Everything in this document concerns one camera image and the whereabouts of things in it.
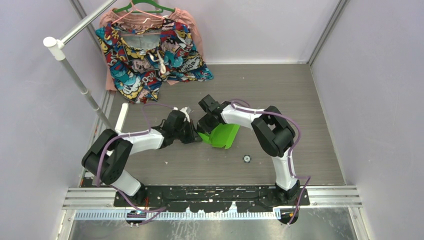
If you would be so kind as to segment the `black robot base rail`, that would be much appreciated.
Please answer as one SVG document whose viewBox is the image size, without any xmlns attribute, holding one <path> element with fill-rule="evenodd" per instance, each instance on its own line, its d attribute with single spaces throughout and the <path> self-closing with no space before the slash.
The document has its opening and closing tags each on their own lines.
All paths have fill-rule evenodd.
<svg viewBox="0 0 424 240">
<path fill-rule="evenodd" d="M 130 196 L 135 206 L 182 213 L 225 213 L 235 207 L 238 213 L 271 212 L 276 207 L 294 209 L 310 204 L 307 190 L 299 184 L 287 197 L 276 185 L 147 185 Z"/>
</svg>

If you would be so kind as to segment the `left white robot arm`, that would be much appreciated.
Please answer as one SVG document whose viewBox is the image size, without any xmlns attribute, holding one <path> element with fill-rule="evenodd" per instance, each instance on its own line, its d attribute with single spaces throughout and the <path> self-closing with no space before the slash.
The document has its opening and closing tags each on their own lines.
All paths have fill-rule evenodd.
<svg viewBox="0 0 424 240">
<path fill-rule="evenodd" d="M 96 175 L 100 182 L 113 186 L 126 194 L 133 206 L 141 206 L 146 200 L 144 185 L 125 170 L 130 155 L 159 150 L 175 140 L 190 144 L 200 140 L 190 119 L 191 109 L 173 109 L 167 119 L 151 130 L 118 134 L 104 130 L 81 160 L 82 166 Z"/>
</svg>

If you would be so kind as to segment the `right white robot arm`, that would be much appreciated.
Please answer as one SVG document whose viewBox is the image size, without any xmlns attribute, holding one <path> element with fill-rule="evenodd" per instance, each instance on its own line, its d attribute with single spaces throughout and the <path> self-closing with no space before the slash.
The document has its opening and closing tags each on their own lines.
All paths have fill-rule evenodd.
<svg viewBox="0 0 424 240">
<path fill-rule="evenodd" d="M 291 205 L 300 188 L 292 158 L 296 132 L 281 112 L 275 106 L 253 109 L 231 101 L 219 103 L 210 95 L 198 104 L 205 115 L 197 122 L 196 130 L 212 147 L 230 148 L 240 127 L 253 131 L 262 150 L 271 156 L 279 202 Z"/>
</svg>

